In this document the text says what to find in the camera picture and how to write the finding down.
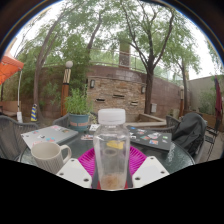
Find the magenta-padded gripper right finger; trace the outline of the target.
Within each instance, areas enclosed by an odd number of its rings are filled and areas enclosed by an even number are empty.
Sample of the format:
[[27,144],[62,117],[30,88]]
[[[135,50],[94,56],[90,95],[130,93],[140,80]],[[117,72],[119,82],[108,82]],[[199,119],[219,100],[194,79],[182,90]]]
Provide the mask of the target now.
[[155,156],[147,157],[137,148],[130,148],[129,172],[132,186],[140,188],[169,175]]

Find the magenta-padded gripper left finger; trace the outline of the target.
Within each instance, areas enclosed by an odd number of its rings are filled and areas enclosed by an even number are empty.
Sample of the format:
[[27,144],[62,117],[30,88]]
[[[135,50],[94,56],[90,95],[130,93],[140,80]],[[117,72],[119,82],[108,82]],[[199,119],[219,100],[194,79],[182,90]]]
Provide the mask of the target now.
[[91,148],[78,159],[71,158],[60,169],[57,176],[84,188],[90,188],[95,173],[95,153]]

